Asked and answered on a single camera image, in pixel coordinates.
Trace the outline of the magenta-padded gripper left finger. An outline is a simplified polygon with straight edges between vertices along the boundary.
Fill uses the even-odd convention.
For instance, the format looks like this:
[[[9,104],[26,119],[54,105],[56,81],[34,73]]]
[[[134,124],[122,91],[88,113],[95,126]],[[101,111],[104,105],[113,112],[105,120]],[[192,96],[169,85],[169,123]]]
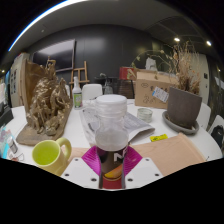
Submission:
[[[62,178],[84,188],[98,189],[101,174],[101,162],[96,147],[90,149],[73,148],[69,165]]]

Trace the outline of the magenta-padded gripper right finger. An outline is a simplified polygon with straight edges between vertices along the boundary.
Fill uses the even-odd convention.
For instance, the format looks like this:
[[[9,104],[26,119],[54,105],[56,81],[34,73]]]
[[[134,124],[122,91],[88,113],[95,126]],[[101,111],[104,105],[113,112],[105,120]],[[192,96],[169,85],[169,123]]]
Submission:
[[[162,173],[151,158],[142,157],[132,147],[127,148],[123,160],[123,189],[140,188],[162,177]]]

